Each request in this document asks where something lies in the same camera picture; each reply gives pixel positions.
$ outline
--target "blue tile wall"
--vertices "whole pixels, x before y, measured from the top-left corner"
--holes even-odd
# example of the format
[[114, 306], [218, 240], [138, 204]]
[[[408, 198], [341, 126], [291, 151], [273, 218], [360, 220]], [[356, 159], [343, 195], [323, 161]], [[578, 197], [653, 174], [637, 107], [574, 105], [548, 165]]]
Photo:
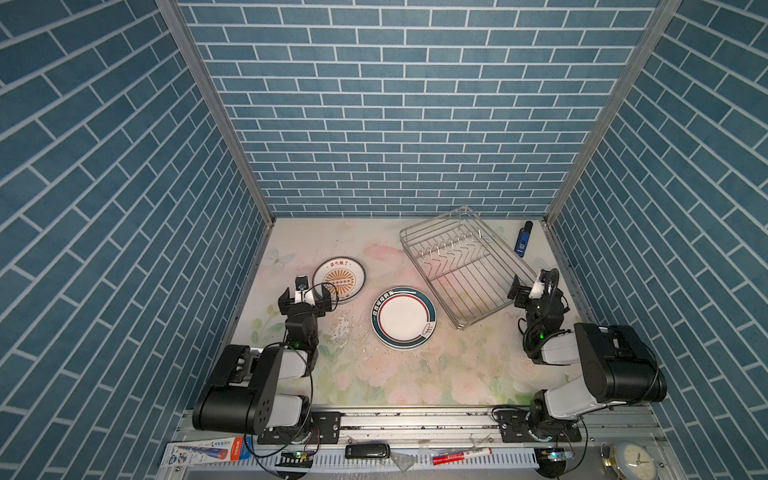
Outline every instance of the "blue tile wall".
[[653, 345], [690, 478], [765, 478], [768, 5], [683, 0], [555, 229], [603, 323]]
[[181, 4], [278, 216], [540, 217], [656, 0]]
[[0, 2], [0, 478], [154, 478], [263, 228], [152, 0]]

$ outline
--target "dish rack frame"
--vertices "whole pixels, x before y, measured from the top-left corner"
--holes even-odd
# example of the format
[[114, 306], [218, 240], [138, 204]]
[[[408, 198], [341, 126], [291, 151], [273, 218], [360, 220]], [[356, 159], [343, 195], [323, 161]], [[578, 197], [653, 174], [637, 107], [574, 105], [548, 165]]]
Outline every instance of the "dish rack frame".
[[472, 208], [400, 230], [402, 248], [457, 329], [498, 312], [512, 280], [532, 286], [534, 270]]

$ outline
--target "blue marker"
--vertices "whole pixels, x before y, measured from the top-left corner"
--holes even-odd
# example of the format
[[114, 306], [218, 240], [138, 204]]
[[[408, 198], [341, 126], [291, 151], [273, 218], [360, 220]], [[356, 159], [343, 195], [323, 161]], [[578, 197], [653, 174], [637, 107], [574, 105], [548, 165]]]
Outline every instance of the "blue marker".
[[525, 222], [525, 227], [520, 229], [518, 234], [518, 241], [515, 243], [515, 252], [522, 258], [525, 255], [525, 248], [528, 246], [528, 239], [531, 238], [531, 230], [533, 230], [533, 222]]

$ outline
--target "white plate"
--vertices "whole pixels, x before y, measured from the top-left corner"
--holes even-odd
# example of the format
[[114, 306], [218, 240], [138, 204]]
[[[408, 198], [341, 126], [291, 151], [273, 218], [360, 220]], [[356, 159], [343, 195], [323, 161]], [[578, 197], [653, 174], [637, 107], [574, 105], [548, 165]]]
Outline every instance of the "white plate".
[[[323, 282], [332, 283], [336, 287], [339, 292], [339, 305], [343, 305], [351, 302], [352, 298], [360, 293], [366, 282], [366, 271], [362, 269], [362, 265], [351, 258], [332, 258], [323, 262], [315, 270], [312, 284], [319, 286]], [[332, 304], [336, 304], [333, 288], [328, 290], [331, 292]]]
[[398, 286], [382, 293], [371, 310], [373, 332], [395, 350], [412, 350], [435, 332], [435, 306], [417, 289]]

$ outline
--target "plate rim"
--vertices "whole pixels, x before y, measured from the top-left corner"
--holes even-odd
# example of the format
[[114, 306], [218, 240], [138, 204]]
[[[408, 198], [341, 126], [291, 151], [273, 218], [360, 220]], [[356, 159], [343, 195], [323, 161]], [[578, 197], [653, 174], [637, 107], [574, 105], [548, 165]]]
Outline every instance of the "plate rim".
[[319, 272], [320, 268], [323, 265], [325, 265], [326, 263], [330, 262], [331, 260], [336, 260], [336, 259], [351, 260], [351, 261], [357, 263], [360, 266], [360, 269], [362, 270], [362, 284], [360, 285], [360, 290], [357, 290], [357, 293], [355, 293], [354, 295], [352, 295], [348, 299], [339, 300], [338, 305], [344, 305], [344, 304], [349, 303], [352, 300], [354, 300], [355, 297], [358, 296], [360, 294], [360, 292], [362, 292], [362, 289], [365, 288], [365, 286], [366, 286], [366, 280], [368, 279], [368, 274], [366, 273], [365, 267], [362, 266], [362, 263], [360, 263], [358, 260], [356, 260], [356, 259], [354, 259], [352, 257], [345, 257], [343, 255], [339, 255], [337, 257], [330, 257], [329, 259], [323, 260], [322, 262], [320, 262], [320, 265], [318, 265], [317, 268], [315, 269], [315, 273], [312, 274], [312, 283], [315, 283], [315, 277], [317, 276], [317, 272]]
[[384, 343], [384, 345], [386, 345], [386, 346], [388, 346], [388, 347], [390, 347], [392, 349], [395, 349], [395, 350], [400, 350], [400, 351], [406, 351], [407, 352], [409, 350], [416, 349], [416, 348], [420, 347], [421, 345], [426, 343], [427, 340], [432, 338], [432, 335], [435, 333], [435, 328], [432, 329], [432, 331], [429, 333], [428, 336], [424, 336], [423, 334], [419, 335], [419, 337], [417, 337], [416, 339], [412, 340], [409, 344], [403, 344], [403, 345], [398, 345], [395, 340], [387, 340], [389, 337], [386, 334], [383, 334], [383, 333], [380, 334], [379, 330], [381, 329], [381, 327], [377, 325], [377, 323], [378, 323], [377, 320], [378, 320], [379, 316], [378, 316], [377, 313], [374, 313], [374, 310], [376, 309], [376, 303], [382, 298], [382, 296], [384, 296], [384, 294], [386, 294], [387, 292], [392, 292], [392, 291], [395, 291], [395, 293], [403, 293], [403, 294], [413, 293], [413, 292], [420, 293], [424, 297], [424, 299], [426, 300], [426, 302], [424, 302], [424, 304], [425, 304], [426, 309], [427, 309], [427, 323], [434, 323], [435, 325], [437, 325], [437, 310], [435, 309], [435, 304], [429, 299], [428, 296], [426, 296], [426, 294], [424, 292], [422, 292], [421, 290], [419, 290], [417, 288], [413, 288], [413, 287], [410, 287], [410, 286], [394, 286], [392, 288], [388, 288], [387, 290], [384, 290], [381, 293], [381, 295], [376, 297], [376, 300], [374, 300], [373, 306], [371, 307], [371, 327], [373, 328], [373, 332], [376, 334], [376, 336], [379, 338], [379, 340], [382, 343]]

